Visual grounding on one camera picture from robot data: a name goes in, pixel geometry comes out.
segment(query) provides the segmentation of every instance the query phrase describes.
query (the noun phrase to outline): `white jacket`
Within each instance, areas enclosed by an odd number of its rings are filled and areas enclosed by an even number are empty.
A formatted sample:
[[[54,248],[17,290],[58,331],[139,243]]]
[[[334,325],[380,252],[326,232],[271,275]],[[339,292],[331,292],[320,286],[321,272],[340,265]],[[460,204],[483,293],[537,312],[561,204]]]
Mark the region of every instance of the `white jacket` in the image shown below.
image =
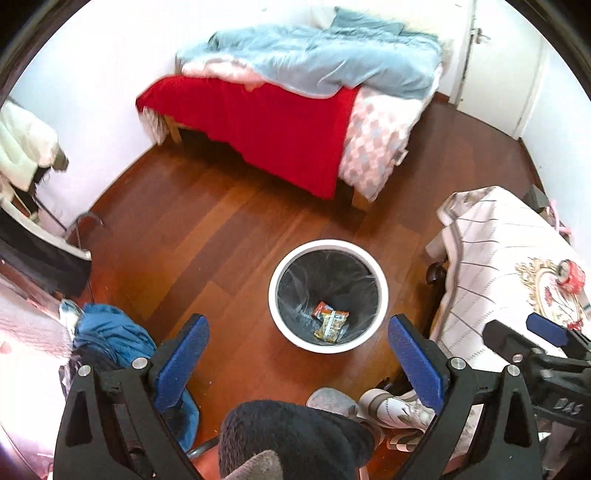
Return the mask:
[[[57,133],[31,112],[7,100],[0,109],[0,183],[27,191],[37,167],[53,165]]]

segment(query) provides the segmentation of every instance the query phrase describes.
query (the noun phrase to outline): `pink object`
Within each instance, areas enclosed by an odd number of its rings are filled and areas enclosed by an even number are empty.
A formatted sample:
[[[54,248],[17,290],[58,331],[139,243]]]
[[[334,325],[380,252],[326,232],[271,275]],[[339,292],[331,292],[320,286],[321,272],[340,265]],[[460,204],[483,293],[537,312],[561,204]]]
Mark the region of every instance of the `pink object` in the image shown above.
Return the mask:
[[[563,233],[565,235],[572,235],[573,231],[567,226],[560,225],[560,218],[558,216],[558,210],[556,209],[556,200],[550,200],[550,205],[546,207],[546,213],[548,216],[552,216],[554,218],[554,228],[558,233]]]
[[[585,272],[572,260],[562,260],[558,266],[557,285],[563,290],[578,295],[585,286]]]

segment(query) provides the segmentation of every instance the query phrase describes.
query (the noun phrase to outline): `metal bolt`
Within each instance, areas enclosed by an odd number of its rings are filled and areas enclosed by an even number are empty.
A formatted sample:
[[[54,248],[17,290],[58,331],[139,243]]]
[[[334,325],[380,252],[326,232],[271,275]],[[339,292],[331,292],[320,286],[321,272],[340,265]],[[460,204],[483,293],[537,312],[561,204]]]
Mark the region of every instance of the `metal bolt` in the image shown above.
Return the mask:
[[[89,374],[90,374],[90,365],[82,365],[78,369],[78,375],[80,375],[81,377],[86,377]]]
[[[455,356],[454,358],[452,358],[452,361],[450,362],[452,367],[455,368],[456,370],[464,370],[466,368],[466,362],[464,361],[463,358],[460,358],[458,356]]]
[[[509,375],[512,375],[513,377],[519,376],[520,373],[519,367],[516,367],[515,365],[509,365],[507,371],[509,372]]]
[[[133,362],[131,362],[131,366],[136,370],[142,370],[146,367],[146,365],[148,365],[148,359],[144,358],[143,356],[139,356]]]

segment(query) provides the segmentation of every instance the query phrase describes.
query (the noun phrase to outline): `bed leg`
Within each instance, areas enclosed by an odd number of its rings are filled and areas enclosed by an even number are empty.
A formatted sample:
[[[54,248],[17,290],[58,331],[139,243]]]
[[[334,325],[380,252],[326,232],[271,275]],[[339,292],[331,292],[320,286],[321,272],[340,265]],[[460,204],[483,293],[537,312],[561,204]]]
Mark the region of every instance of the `bed leg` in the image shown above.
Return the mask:
[[[357,190],[353,190],[353,200],[351,200],[351,205],[353,208],[357,208],[357,210],[362,210],[364,212],[368,212],[371,208],[372,202],[370,202],[367,198],[361,195]]]
[[[181,145],[183,143],[183,139],[181,138],[181,134],[178,131],[178,125],[176,122],[167,115],[164,115],[164,121],[166,122],[168,131],[170,132],[170,138],[172,138],[173,142],[177,145]]]

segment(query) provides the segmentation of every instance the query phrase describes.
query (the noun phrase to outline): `door handle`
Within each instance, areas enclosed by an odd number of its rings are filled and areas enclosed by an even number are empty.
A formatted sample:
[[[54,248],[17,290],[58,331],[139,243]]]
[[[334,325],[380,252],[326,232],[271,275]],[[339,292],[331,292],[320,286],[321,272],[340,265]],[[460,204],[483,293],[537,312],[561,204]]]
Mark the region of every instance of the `door handle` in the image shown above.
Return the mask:
[[[482,43],[482,39],[485,38],[487,40],[491,40],[491,38],[488,35],[484,35],[482,33],[482,29],[481,28],[473,28],[472,29],[472,35],[475,36],[476,38],[476,43],[477,44],[481,44]]]

